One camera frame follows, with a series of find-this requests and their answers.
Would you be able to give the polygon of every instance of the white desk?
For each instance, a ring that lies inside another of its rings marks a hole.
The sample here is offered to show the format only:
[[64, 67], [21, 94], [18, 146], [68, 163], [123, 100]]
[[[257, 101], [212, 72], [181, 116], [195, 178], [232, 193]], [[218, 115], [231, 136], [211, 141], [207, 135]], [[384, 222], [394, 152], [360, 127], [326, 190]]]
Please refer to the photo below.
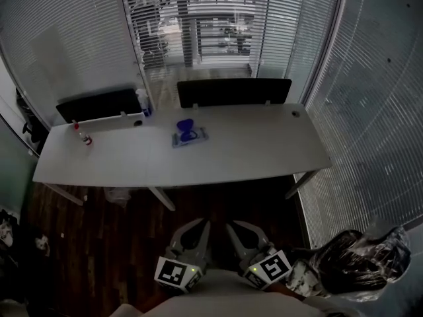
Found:
[[[207, 141], [172, 148], [176, 123], [192, 118], [205, 127]], [[133, 123], [143, 120], [143, 125]], [[269, 178], [306, 172], [290, 197], [314, 174], [331, 166], [329, 157], [300, 104], [221, 106], [158, 111], [81, 122], [93, 138], [85, 146], [72, 125], [53, 127], [33, 180], [97, 187], [148, 187], [170, 209], [157, 187], [187, 186]]]

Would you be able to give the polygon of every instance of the small bottle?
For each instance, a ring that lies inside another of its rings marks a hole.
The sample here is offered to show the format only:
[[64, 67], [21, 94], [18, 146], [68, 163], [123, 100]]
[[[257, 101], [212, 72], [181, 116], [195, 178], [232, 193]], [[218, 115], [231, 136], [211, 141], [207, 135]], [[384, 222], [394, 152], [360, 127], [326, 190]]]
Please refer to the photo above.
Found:
[[79, 128], [79, 124], [75, 123], [73, 127], [75, 128], [75, 131], [78, 133], [79, 138], [82, 140], [82, 142], [84, 142], [86, 145], [90, 145], [91, 143], [93, 143], [93, 139], [91, 139], [91, 136], [82, 131]]
[[137, 89], [137, 95], [139, 104], [141, 105], [141, 111], [148, 118], [151, 115], [151, 105], [150, 100], [148, 99], [147, 91], [144, 89]]

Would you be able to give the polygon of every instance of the window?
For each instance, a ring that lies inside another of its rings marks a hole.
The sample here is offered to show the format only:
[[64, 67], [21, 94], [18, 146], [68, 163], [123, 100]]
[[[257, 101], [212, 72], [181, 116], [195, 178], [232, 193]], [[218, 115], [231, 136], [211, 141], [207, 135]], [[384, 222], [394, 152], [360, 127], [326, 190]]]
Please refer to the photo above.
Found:
[[313, 246], [374, 216], [423, 216], [423, 0], [346, 0], [306, 104], [331, 156], [301, 191]]
[[124, 0], [156, 107], [177, 81], [292, 78], [297, 102], [320, 58], [336, 0]]
[[64, 123], [56, 110], [60, 100], [143, 86], [122, 0], [0, 0], [0, 5], [5, 63], [46, 125]]

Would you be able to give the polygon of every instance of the plastic bag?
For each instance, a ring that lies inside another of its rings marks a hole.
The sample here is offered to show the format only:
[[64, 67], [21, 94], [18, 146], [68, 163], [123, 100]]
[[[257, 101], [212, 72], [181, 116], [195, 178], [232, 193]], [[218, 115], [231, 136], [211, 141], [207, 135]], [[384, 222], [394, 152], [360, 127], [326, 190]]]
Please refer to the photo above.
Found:
[[104, 196], [106, 200], [125, 208], [127, 202], [131, 199], [131, 188], [107, 188], [104, 187]]
[[284, 283], [289, 290], [304, 297], [324, 296], [319, 276], [305, 260], [297, 260]]
[[400, 279], [411, 261], [402, 227], [374, 222], [362, 234], [345, 230], [318, 249], [309, 265], [328, 293], [352, 301], [378, 299], [388, 283]]

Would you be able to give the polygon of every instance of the wooden floor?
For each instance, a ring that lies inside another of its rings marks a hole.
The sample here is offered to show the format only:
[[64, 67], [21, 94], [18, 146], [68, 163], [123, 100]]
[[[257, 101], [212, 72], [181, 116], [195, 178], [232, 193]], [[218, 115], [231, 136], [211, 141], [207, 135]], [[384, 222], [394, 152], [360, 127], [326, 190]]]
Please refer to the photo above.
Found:
[[302, 246], [295, 197], [284, 200], [291, 182], [285, 177], [168, 189], [175, 212], [148, 190], [134, 192], [122, 208], [107, 202], [102, 188], [90, 188], [88, 201], [78, 207], [36, 184], [21, 226], [39, 228], [50, 239], [51, 254], [44, 258], [28, 250], [28, 296], [72, 317], [109, 316], [120, 303], [139, 304], [157, 290], [156, 262], [173, 232], [199, 217], [211, 221], [216, 267], [236, 268], [224, 230], [231, 219], [262, 227], [276, 246]]

